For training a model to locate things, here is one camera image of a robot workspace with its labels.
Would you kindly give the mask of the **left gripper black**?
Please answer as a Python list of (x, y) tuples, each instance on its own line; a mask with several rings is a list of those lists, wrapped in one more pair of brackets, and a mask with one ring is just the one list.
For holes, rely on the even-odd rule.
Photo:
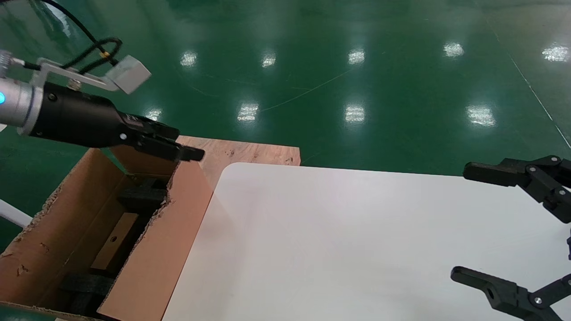
[[(135, 142), (135, 131), (140, 136)], [(138, 152), (171, 162), (200, 162), (205, 151), (171, 141), (177, 128), (139, 115), (124, 115), (107, 98), (85, 94), (48, 82), (32, 137), (86, 148), (111, 148), (132, 144)]]

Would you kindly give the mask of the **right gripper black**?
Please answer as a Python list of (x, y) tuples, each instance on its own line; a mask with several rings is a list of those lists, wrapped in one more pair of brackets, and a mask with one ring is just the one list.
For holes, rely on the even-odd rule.
[[(559, 221), (571, 221), (571, 161), (555, 155), (531, 161), (505, 158), (497, 165), (469, 162), (463, 177), (505, 187), (518, 186)], [(567, 238), (568, 259), (571, 260), (571, 235)], [(456, 266), (451, 280), (480, 290), (492, 309), (523, 321), (560, 321), (551, 308), (571, 294), (571, 276), (567, 275), (530, 292), (514, 282), (486, 273)]]

